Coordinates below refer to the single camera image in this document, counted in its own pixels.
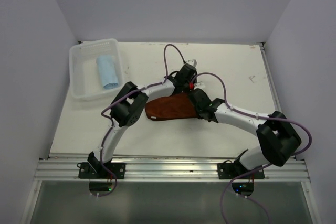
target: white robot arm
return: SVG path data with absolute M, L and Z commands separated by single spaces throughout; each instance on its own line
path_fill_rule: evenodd
M 111 108 L 110 115 L 115 126 L 113 130 L 108 129 L 103 139 L 102 149 L 89 154 L 88 162 L 92 169 L 97 174 L 105 172 L 101 169 L 100 161 L 103 164 L 111 162 L 115 147 L 120 141 L 121 136 L 128 127 L 132 126 L 139 119 L 147 102 L 180 92 L 188 93 L 189 100 L 194 105 L 199 119 L 230 124 L 258 137 L 259 146 L 244 151 L 233 163 L 223 163 L 224 168 L 232 176 L 238 176 L 268 163 L 283 166 L 299 147 L 301 139 L 290 123 L 262 120 L 260 118 L 285 118 L 285 116 L 278 111 L 275 111 L 272 115 L 268 115 L 238 109 L 248 114 L 256 115 L 256 118 L 251 118 L 237 113 L 232 107 L 229 108 L 222 99 L 216 98 L 211 101 L 203 90 L 194 89 L 192 80 L 196 74 L 195 67 L 186 63 L 174 77 L 170 76 L 161 85 L 146 88 L 141 92 L 132 94 L 129 98 L 133 99 L 133 103 L 125 99 Z M 132 82 L 126 83 L 112 103 L 131 91 L 140 88 L 143 87 L 136 86 Z

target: brown cloth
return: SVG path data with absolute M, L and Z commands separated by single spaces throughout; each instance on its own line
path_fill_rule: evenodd
M 153 100 L 146 104 L 145 112 L 147 118 L 153 121 L 197 118 L 195 108 L 186 93 Z

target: white wall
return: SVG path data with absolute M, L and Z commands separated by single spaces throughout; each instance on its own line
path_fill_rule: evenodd
M 18 223 L 53 139 L 76 43 L 55 0 L 0 0 L 0 223 Z
M 76 38 L 262 42 L 290 0 L 57 0 Z
M 283 110 L 313 135 L 303 156 L 323 223 L 335 223 L 336 0 L 291 0 L 266 54 Z

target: blue towel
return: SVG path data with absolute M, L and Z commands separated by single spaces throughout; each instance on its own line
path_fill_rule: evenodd
M 96 59 L 100 83 L 104 89 L 114 89 L 119 85 L 111 55 L 101 55 Z

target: white table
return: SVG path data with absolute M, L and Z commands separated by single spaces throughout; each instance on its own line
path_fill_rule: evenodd
M 258 45 L 175 44 L 186 60 L 197 60 L 197 71 L 213 72 L 223 78 L 229 103 L 244 109 L 272 113 L 275 110 L 263 57 Z M 164 76 L 163 43 L 120 42 L 126 80 L 150 84 Z M 182 61 L 167 50 L 169 71 L 179 70 Z M 211 99 L 223 98 L 217 79 L 201 76 Z M 75 100 L 68 92 L 51 156 L 88 154 L 100 144 L 109 120 L 100 112 L 114 97 L 91 102 Z M 236 157 L 258 145 L 251 134 L 230 125 L 199 119 L 153 122 L 144 112 L 120 141 L 115 154 L 151 156 Z

